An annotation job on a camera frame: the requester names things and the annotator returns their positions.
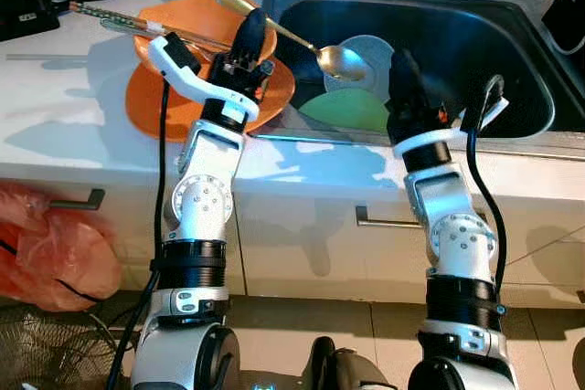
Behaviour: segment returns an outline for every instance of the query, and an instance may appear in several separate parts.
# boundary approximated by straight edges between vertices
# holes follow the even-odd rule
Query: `stainless steel sink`
[[[484,137],[525,138],[585,128],[583,97],[516,5],[484,0],[263,0],[262,6],[318,47],[369,34],[394,48],[409,49],[429,93],[444,100],[450,114],[465,107],[477,79],[502,74],[510,106]],[[279,37],[276,56],[292,70],[296,91],[292,106],[255,135],[388,144],[386,136],[330,127],[296,111],[325,92],[323,74],[314,55],[286,37]]]

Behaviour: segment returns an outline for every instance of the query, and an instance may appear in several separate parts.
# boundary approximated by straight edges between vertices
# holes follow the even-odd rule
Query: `metal drawer handle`
[[[487,217],[483,212],[475,211],[477,215],[487,223]],[[418,221],[387,221],[385,219],[369,219],[367,207],[356,206],[356,221],[358,227],[395,227],[395,228],[422,228]]]
[[[51,200],[48,205],[56,209],[98,210],[104,196],[103,189],[91,189],[88,201]]]

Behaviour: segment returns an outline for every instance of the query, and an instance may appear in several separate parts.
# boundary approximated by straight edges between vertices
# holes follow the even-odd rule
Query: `orange plate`
[[[143,9],[138,15],[146,20],[153,20],[172,27],[178,27],[185,31],[194,32],[203,37],[213,38],[220,43],[231,45],[236,37],[239,25],[244,21],[243,16],[229,11],[226,7],[219,5],[215,0],[173,0],[165,4],[152,6]],[[156,68],[148,59],[147,37],[134,37],[134,49],[140,60],[152,72]],[[206,47],[217,52],[216,47]],[[262,47],[260,61],[268,58],[276,48],[276,32],[266,27],[266,37]],[[193,52],[201,63],[201,71],[198,76],[207,78],[209,61]]]
[[[260,103],[260,114],[254,122],[246,125],[246,132],[254,130],[279,114],[294,94],[293,73],[275,57],[274,73],[269,82],[264,99]],[[158,118],[160,115],[163,81],[157,73],[144,65],[139,65],[132,74],[126,90],[126,112],[130,121],[149,136],[158,138]],[[191,128],[191,123],[201,116],[203,106],[178,95],[171,88],[166,116],[166,139],[170,142],[183,142]]]

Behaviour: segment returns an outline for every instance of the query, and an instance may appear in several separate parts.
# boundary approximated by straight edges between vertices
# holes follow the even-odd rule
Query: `white countertop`
[[[137,14],[164,1],[92,5]],[[509,1],[532,17],[548,2]],[[156,141],[136,130],[124,109],[125,88],[138,64],[132,39],[101,28],[92,17],[67,14],[60,22],[60,29],[0,43],[0,177],[153,183]],[[169,144],[169,157],[179,149]],[[453,158],[464,162],[462,154]],[[583,162],[496,154],[480,154],[478,161],[495,194],[585,200]],[[404,175],[389,148],[249,138],[236,190],[298,192],[301,185],[292,183],[304,183],[343,187],[336,192],[344,196],[371,191],[388,198],[403,193],[396,188],[403,187]]]

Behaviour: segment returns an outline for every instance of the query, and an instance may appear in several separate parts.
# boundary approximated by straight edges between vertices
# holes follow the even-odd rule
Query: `tiled floor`
[[[406,389],[424,316],[419,305],[236,297],[228,325],[239,337],[242,369],[271,371],[250,380],[300,385],[313,340],[328,335]],[[510,310],[505,334],[522,389],[585,390],[585,312]]]

